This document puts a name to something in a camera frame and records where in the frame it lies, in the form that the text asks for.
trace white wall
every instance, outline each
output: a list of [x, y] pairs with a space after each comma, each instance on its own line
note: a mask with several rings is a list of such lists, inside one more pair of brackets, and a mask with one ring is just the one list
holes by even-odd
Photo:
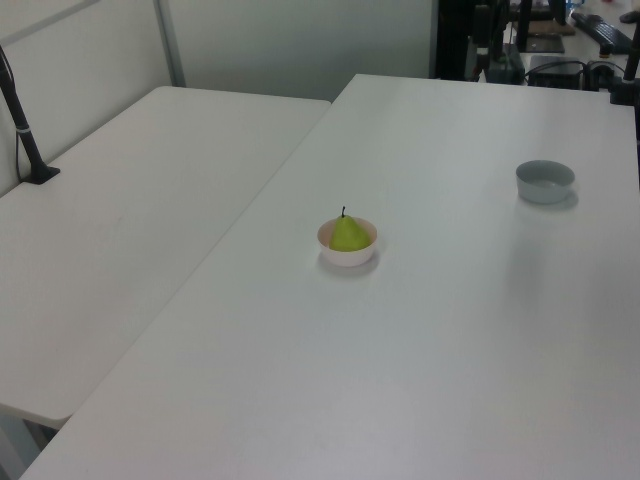
[[[4, 50], [46, 163], [153, 88], [170, 84], [153, 0], [100, 0]], [[0, 99], [0, 195], [17, 182], [14, 141]], [[28, 171], [24, 152], [21, 157]]]
[[428, 77], [437, 0], [162, 0], [188, 87], [333, 101], [356, 73]]

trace bowl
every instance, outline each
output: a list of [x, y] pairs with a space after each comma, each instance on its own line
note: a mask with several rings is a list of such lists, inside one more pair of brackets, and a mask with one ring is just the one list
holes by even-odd
[[569, 167], [550, 160], [532, 160], [516, 169], [518, 194], [533, 203], [561, 202], [571, 192], [575, 178]]
[[329, 248], [329, 242], [331, 242], [331, 236], [333, 235], [333, 229], [336, 225], [337, 218], [329, 220], [324, 223], [318, 230], [318, 242], [320, 242], [320, 249], [324, 258], [333, 265], [339, 267], [357, 267], [367, 262], [373, 252], [376, 249], [376, 241], [378, 240], [378, 231], [376, 227], [362, 218], [353, 217], [358, 225], [364, 228], [369, 237], [371, 238], [371, 245], [361, 250], [354, 252], [339, 252], [337, 250], [331, 250]]

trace keyboard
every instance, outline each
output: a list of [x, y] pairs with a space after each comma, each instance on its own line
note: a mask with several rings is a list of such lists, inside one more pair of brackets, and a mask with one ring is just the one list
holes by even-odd
[[584, 15], [573, 12], [571, 18], [576, 21], [576, 28], [603, 45], [611, 45], [613, 54], [629, 54], [631, 50], [631, 39], [616, 27], [609, 25], [599, 15]]

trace tabletop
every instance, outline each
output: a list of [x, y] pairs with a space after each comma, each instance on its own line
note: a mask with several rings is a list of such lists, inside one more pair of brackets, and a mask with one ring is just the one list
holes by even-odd
[[328, 105], [159, 88], [0, 199], [0, 411], [59, 428]]
[[606, 94], [356, 76], [24, 480], [640, 478], [635, 150]]

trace black stand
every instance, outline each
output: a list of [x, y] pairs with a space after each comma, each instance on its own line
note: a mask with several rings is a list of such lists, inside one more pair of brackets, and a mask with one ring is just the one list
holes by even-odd
[[538, 33], [529, 35], [529, 23], [531, 21], [531, 8], [533, 0], [520, 2], [518, 14], [518, 33], [516, 45], [520, 53], [564, 53], [562, 36], [556, 33]]
[[23, 181], [41, 185], [60, 173], [60, 169], [49, 167], [42, 161], [38, 146], [31, 133], [31, 128], [27, 123], [27, 118], [20, 105], [16, 87], [9, 73], [8, 66], [5, 65], [3, 60], [0, 60], [0, 88], [9, 107], [9, 112], [11, 112], [11, 117], [13, 117], [13, 123], [16, 125], [16, 131], [20, 136], [20, 140], [22, 140], [22, 145], [24, 146], [25, 152], [27, 152], [29, 162], [31, 162], [31, 175], [23, 179]]

